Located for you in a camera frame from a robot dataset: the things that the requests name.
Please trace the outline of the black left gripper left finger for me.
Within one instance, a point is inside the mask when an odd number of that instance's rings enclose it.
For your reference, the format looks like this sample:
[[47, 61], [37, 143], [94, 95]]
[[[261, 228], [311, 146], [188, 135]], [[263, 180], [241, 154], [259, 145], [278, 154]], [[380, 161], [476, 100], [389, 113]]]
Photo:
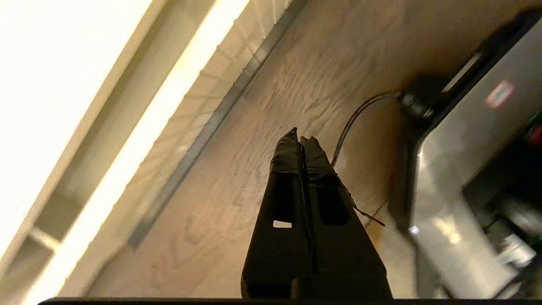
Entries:
[[302, 152], [297, 129], [276, 144], [241, 274], [245, 299], [288, 299], [292, 283], [312, 271], [304, 215]]

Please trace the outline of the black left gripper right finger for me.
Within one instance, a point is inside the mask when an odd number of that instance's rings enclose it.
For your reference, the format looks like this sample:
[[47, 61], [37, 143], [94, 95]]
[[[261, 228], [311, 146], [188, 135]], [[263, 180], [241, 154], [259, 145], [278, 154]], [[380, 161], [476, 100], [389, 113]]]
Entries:
[[391, 299], [387, 270], [354, 210], [354, 201], [315, 137], [301, 137], [312, 220], [310, 275], [302, 299]]

